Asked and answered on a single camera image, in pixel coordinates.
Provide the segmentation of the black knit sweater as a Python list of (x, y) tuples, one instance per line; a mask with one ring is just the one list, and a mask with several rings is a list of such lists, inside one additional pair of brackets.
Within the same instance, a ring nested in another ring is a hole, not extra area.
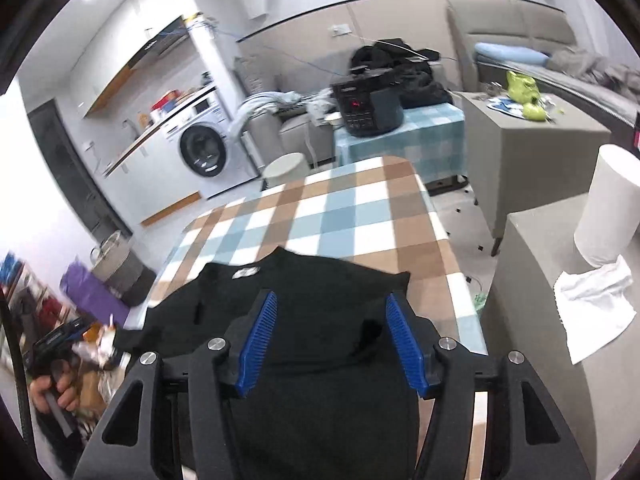
[(252, 266), (211, 262), (118, 330), (133, 356), (187, 354), (250, 310), (258, 292), (278, 300), (255, 388), (231, 405), (251, 479), (405, 479), (416, 462), (419, 408), (385, 322), (385, 300), (410, 276), (283, 248)]

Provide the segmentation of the purple paper bag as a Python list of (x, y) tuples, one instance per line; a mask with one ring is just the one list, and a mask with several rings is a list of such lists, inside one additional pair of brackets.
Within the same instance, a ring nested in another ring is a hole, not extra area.
[(129, 308), (96, 278), (78, 259), (62, 275), (60, 289), (82, 312), (106, 325), (124, 325)]

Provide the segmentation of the woven laundry basket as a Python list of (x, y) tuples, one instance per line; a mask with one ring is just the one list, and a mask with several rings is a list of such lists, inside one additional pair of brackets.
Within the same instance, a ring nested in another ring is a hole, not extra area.
[(156, 279), (156, 273), (138, 257), (130, 241), (115, 231), (90, 254), (91, 273), (127, 307), (140, 306)]

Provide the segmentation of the checkered table cloth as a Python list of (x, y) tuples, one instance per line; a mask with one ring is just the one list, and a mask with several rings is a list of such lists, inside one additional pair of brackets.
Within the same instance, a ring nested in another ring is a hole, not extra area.
[(410, 276), (413, 309), (482, 352), (480, 321), (448, 235), (408, 160), (383, 156), (314, 174), (207, 211), (180, 234), (128, 330), (211, 262), (252, 266), (275, 249)]

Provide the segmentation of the white round stool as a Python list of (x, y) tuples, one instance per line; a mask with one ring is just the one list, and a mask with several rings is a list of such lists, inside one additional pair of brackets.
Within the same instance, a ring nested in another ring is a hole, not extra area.
[(262, 190), (306, 178), (309, 165), (303, 153), (288, 153), (270, 162), (262, 170)]

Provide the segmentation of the white kitchen cabinet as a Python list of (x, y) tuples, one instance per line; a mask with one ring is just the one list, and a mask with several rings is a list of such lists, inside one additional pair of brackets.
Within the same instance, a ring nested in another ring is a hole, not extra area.
[(140, 143), (105, 179), (115, 192), (113, 202), (134, 226), (152, 226), (203, 195), (178, 154), (175, 139), (167, 133), (176, 129), (157, 129)]

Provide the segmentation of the white cloth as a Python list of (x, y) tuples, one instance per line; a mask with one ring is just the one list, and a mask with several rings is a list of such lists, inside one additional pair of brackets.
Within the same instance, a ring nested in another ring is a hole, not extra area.
[(637, 315), (626, 297), (634, 284), (623, 256), (582, 274), (562, 272), (553, 285), (570, 362), (577, 365), (620, 336)]

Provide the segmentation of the grey near cabinet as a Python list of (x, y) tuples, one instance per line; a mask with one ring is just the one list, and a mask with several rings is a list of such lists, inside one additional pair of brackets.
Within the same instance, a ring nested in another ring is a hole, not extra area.
[(590, 267), (575, 248), (585, 196), (509, 214), (480, 315), (492, 354), (518, 350), (558, 404), (592, 478), (609, 479), (639, 441), (639, 324), (578, 364), (570, 362), (553, 285)]

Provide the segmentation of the grey sofa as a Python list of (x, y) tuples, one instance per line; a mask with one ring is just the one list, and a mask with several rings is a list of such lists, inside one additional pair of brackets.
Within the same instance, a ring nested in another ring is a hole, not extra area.
[[(273, 58), (247, 55), (233, 62), (235, 75), (250, 96), (262, 91), (295, 91), (312, 98), (329, 88), (332, 81), (346, 73), (347, 55), (332, 53), (310, 63), (295, 62), (281, 70)], [(267, 105), (258, 110), (245, 126), (246, 142), (254, 146), (259, 165), (300, 153), (307, 164), (319, 166), (334, 159), (333, 127), (322, 118), (314, 119), (305, 104), (287, 105), (274, 110)]]

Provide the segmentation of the white washing machine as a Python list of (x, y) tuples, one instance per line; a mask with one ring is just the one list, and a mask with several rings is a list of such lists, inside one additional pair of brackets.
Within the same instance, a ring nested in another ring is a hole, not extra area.
[(168, 119), (164, 136), (178, 157), (183, 177), (204, 200), (258, 178), (253, 159), (237, 134), (230, 133), (230, 118), (209, 86)]

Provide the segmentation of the small teal checkered table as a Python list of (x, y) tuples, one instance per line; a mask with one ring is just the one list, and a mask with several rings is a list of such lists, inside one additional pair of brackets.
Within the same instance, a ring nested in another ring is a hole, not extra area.
[(340, 166), (378, 156), (411, 162), (424, 183), (462, 177), (466, 170), (464, 114), (452, 104), (404, 111), (404, 122), (380, 136), (357, 138), (345, 127), (334, 131), (335, 159)]

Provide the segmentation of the white paper towel roll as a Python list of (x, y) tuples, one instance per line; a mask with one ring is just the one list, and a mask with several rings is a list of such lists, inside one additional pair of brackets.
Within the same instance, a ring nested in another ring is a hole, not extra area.
[(586, 204), (574, 233), (582, 258), (615, 262), (639, 226), (639, 159), (614, 144), (599, 148)]

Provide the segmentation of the green plush toy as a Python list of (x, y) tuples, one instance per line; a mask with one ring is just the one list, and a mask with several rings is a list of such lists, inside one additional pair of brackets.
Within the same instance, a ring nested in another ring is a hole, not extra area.
[(522, 107), (522, 115), (532, 122), (545, 122), (547, 112), (539, 104), (540, 91), (536, 80), (521, 73), (509, 70), (506, 73), (506, 83), (508, 84), (509, 98)]

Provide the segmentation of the blue pillow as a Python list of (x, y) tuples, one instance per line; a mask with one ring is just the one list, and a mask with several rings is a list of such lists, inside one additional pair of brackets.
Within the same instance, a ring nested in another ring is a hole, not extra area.
[(491, 58), (494, 61), (505, 63), (522, 63), (535, 66), (545, 66), (549, 61), (548, 55), (528, 47), (508, 46), (507, 44), (491, 44), (490, 42), (478, 42), (474, 46), (476, 56), (479, 58)]

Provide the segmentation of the grey bed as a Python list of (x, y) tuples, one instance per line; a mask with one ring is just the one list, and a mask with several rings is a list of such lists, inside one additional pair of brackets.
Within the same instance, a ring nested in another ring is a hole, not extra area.
[(478, 44), (496, 44), (549, 56), (575, 53), (577, 39), (562, 11), (525, 0), (448, 0), (446, 19), (464, 90), (476, 91), (483, 82), (505, 84), (506, 72), (514, 70), (533, 76), (541, 91), (574, 104), (614, 133), (634, 128), (639, 103), (610, 84), (581, 81), (568, 70), (529, 61), (500, 61), (476, 50)]

